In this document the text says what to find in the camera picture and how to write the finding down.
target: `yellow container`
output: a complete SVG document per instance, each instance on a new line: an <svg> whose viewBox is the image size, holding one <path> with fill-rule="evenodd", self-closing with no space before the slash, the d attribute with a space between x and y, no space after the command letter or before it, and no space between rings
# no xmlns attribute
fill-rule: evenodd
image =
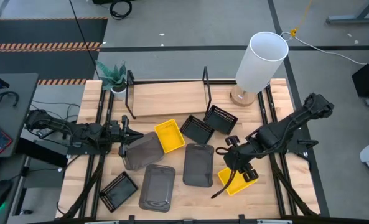
<svg viewBox="0 0 369 224"><path fill-rule="evenodd" d="M174 119L155 126L162 148L165 153L171 152L185 145L182 133Z"/></svg>
<svg viewBox="0 0 369 224"><path fill-rule="evenodd" d="M230 178L231 169L226 167L225 169L219 171L217 175L219 176L220 181L223 183L223 185L226 185L228 179ZM256 180L252 180L250 182L246 182L242 174L237 172L234 176L233 181L231 182L230 186L226 188L227 193L229 196L233 196L237 194L238 192L242 191L243 189L247 188L249 185L252 185L256 183Z"/></svg>

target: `lamp base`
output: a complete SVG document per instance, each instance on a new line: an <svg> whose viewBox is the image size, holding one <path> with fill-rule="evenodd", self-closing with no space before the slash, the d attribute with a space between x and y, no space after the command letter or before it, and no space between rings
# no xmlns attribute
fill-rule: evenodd
<svg viewBox="0 0 369 224"><path fill-rule="evenodd" d="M248 93L235 85L231 90L230 98L237 106L249 106L256 99L256 93Z"/></svg>

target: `floor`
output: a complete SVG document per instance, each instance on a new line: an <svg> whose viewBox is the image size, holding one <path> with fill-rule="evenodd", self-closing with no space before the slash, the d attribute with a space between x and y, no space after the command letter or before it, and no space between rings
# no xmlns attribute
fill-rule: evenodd
<svg viewBox="0 0 369 224"><path fill-rule="evenodd" d="M72 0L78 17L109 17L109 12L91 1ZM271 16L275 6L277 21ZM298 38L316 46L357 46L337 52L361 62L369 62L369 24L328 25L327 16L354 14L367 0L314 1ZM0 0L1 18L73 17L67 0ZM247 45L260 31L289 31L297 26L307 7L305 0L136 0L131 15L108 20L103 47L116 52L100 52L98 60L107 66L125 62L136 78L199 78L204 65L210 78L233 78L244 54L242 50L164 51L168 46ZM301 45L296 40L290 46ZM132 52L118 52L130 47ZM159 47L154 52L144 47ZM351 76L362 66L316 51L290 51L275 77L287 78L294 101L309 93L321 93L335 105L329 119L312 121L312 139L325 198L331 217L369 219L369 170L359 153L369 145L369 108L358 98ZM80 103L83 86L39 86L35 99L44 102ZM66 105L35 104L65 116ZM71 114L77 113L72 108ZM42 203L37 198L44 195ZM55 215L58 189L31 189L24 207L31 216L11 217L9 223L51 220Z"/></svg>

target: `white cylindrical lampshade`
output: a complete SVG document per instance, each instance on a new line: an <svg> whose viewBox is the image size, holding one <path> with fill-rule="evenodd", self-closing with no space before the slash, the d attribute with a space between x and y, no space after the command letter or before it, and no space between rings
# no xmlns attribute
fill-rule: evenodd
<svg viewBox="0 0 369 224"><path fill-rule="evenodd" d="M286 41L272 32L252 36L235 76L237 85L250 93L263 90L288 55L288 50Z"/></svg>

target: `white lamp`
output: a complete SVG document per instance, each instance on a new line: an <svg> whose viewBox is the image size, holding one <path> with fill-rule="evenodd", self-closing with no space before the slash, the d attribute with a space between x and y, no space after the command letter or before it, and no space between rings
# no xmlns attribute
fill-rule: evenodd
<svg viewBox="0 0 369 224"><path fill-rule="evenodd" d="M238 106L249 106L256 94L265 88L288 55L288 44L272 32L252 36L236 73L231 100Z"/></svg>

